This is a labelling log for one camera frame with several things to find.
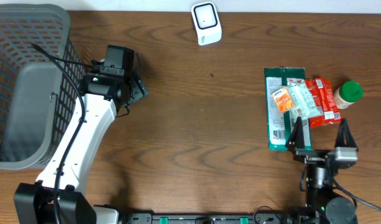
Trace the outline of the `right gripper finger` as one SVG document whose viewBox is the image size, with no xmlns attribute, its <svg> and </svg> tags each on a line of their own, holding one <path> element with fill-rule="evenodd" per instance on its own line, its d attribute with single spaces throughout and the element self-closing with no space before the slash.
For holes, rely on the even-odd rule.
<svg viewBox="0 0 381 224">
<path fill-rule="evenodd" d="M 334 147 L 351 147 L 356 148 L 358 151 L 357 144 L 352 137 L 346 118 L 343 118 L 340 122 Z"/>
<path fill-rule="evenodd" d="M 286 148 L 289 151 L 304 151 L 305 150 L 305 140 L 303 134 L 303 122 L 302 118 L 299 116 L 296 119 L 293 131 L 286 142 Z"/>
</svg>

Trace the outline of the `light green wipes pack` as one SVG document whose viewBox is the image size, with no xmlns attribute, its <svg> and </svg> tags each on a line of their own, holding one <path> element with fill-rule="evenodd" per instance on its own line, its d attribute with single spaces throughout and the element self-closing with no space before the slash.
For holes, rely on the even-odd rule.
<svg viewBox="0 0 381 224">
<path fill-rule="evenodd" d="M 316 104 L 304 80 L 288 82 L 287 87 L 296 102 L 296 106 L 290 110 L 290 116 L 294 122 L 299 116 L 302 120 L 306 120 L 323 115 L 323 109 Z"/>
</svg>

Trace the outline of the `orange tissue pack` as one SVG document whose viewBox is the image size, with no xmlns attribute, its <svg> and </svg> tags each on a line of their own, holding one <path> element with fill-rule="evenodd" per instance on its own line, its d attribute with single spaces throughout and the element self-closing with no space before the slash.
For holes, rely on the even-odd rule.
<svg viewBox="0 0 381 224">
<path fill-rule="evenodd" d="M 290 111 L 296 106 L 295 100 L 291 96 L 291 92 L 288 87 L 281 87 L 272 93 L 272 98 L 281 113 Z"/>
</svg>

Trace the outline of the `green lid seasoning jar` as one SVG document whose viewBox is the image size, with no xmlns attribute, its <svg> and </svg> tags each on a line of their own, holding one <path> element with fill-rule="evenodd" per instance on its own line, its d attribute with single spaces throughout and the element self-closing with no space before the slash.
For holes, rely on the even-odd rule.
<svg viewBox="0 0 381 224">
<path fill-rule="evenodd" d="M 346 109 L 359 101 L 364 92 L 360 84 L 347 81 L 334 91 L 334 100 L 338 109 Z"/>
</svg>

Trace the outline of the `red snack packet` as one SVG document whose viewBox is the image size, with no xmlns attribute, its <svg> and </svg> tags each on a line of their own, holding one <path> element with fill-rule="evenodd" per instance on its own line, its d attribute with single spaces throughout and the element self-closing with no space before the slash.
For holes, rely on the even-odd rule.
<svg viewBox="0 0 381 224">
<path fill-rule="evenodd" d="M 317 128 L 327 124 L 340 123 L 342 116 L 335 103 L 331 82 L 325 78 L 307 79 L 305 80 L 316 109 L 317 116 L 309 119 L 310 127 Z"/>
</svg>

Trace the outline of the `red stick sachet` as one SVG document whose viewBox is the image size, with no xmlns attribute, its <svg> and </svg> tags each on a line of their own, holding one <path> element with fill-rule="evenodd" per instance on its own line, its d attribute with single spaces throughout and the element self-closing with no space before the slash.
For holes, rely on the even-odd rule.
<svg viewBox="0 0 381 224">
<path fill-rule="evenodd" d="M 325 78 L 317 78 L 318 96 L 323 109 L 323 116 L 326 122 L 339 122 L 341 114 L 334 100 L 331 82 Z"/>
</svg>

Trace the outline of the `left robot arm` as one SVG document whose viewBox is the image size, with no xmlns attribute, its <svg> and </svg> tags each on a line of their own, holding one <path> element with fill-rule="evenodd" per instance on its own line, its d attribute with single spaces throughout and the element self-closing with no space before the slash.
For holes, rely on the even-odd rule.
<svg viewBox="0 0 381 224">
<path fill-rule="evenodd" d="M 52 160 L 33 184 L 19 184 L 14 204 L 20 223 L 125 223 L 109 205 L 85 198 L 88 174 L 101 140 L 120 108 L 149 93 L 137 72 L 112 76 L 87 73 L 65 134 Z"/>
</svg>

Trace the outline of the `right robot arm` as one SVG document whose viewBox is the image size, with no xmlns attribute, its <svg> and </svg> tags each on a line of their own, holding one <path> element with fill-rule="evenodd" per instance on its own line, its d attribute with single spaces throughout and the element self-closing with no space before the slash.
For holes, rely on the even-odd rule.
<svg viewBox="0 0 381 224">
<path fill-rule="evenodd" d="M 305 186 L 306 205 L 291 208 L 283 217 L 283 223 L 357 223 L 354 199 L 349 200 L 334 190 L 334 176 L 340 169 L 347 169 L 357 162 L 359 152 L 351 135 L 347 121 L 339 125 L 334 149 L 306 150 L 303 122 L 296 119 L 293 131 L 285 147 L 293 154 L 293 159 L 305 165 L 300 186 Z"/>
</svg>

